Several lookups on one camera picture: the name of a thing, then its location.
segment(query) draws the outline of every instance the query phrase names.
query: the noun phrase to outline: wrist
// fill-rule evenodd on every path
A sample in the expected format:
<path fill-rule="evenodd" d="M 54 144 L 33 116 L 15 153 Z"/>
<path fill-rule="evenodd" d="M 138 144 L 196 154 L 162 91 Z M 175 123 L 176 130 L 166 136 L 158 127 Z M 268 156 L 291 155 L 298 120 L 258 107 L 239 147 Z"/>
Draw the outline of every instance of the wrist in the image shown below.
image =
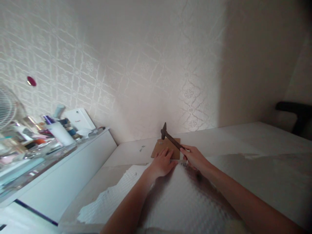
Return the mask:
<path fill-rule="evenodd" d="M 216 167 L 214 165 L 212 165 L 208 160 L 206 160 L 205 162 L 203 162 L 202 166 L 200 168 L 198 168 L 198 170 L 203 173 L 203 172 L 209 172 L 214 170 Z"/>
<path fill-rule="evenodd" d="M 143 172 L 142 177 L 146 178 L 149 182 L 154 183 L 158 176 L 153 172 L 153 170 L 148 167 Z"/>

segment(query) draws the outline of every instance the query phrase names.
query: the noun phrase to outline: hammer handle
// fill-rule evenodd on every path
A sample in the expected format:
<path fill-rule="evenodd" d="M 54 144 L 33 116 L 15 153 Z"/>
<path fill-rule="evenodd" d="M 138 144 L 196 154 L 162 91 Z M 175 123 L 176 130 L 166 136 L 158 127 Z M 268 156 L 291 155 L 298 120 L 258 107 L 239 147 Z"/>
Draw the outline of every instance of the hammer handle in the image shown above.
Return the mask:
<path fill-rule="evenodd" d="M 172 136 L 170 136 L 168 133 L 167 133 L 167 131 L 166 131 L 166 134 L 165 134 L 165 136 L 169 139 L 169 141 L 171 141 L 174 145 L 175 145 L 175 147 L 177 147 L 179 150 L 180 150 L 180 148 L 183 148 L 183 149 L 185 149 L 182 145 L 180 145 Z"/>

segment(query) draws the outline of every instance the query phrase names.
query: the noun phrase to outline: hammer head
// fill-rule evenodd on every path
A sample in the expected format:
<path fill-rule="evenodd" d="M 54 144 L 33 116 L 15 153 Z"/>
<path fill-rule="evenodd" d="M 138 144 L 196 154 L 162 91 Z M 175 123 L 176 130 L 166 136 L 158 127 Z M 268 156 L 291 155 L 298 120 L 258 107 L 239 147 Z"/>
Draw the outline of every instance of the hammer head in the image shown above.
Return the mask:
<path fill-rule="evenodd" d="M 165 122 L 165 124 L 163 125 L 162 130 L 160 130 L 160 132 L 162 133 L 162 140 L 164 140 L 165 137 L 166 137 L 166 131 L 167 131 L 167 124 Z"/>

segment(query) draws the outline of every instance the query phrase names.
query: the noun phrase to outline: white cabinet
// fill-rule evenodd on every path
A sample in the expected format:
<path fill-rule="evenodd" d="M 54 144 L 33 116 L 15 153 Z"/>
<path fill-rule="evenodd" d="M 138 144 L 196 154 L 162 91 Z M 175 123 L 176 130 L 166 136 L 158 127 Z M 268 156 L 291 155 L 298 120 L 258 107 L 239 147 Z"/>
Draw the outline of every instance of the white cabinet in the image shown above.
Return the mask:
<path fill-rule="evenodd" d="M 11 203 L 0 209 L 0 226 L 6 224 L 1 234 L 61 234 L 55 225 L 45 221 L 22 206 Z"/>
<path fill-rule="evenodd" d="M 71 158 L 22 194 L 18 200 L 58 223 L 66 208 L 116 147 L 109 131 L 102 133 L 87 145 L 80 146 L 72 153 L 73 156 L 67 156 Z"/>

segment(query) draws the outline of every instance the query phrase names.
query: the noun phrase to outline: left hand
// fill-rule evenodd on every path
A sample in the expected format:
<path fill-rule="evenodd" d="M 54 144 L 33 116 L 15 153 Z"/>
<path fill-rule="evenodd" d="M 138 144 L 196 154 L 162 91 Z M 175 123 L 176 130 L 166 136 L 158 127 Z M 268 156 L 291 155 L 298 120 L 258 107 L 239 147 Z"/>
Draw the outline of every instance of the left hand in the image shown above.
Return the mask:
<path fill-rule="evenodd" d="M 151 165 L 146 169 L 152 179 L 167 175 L 177 164 L 177 161 L 170 162 L 173 150 L 168 153 L 168 147 L 155 155 Z"/>

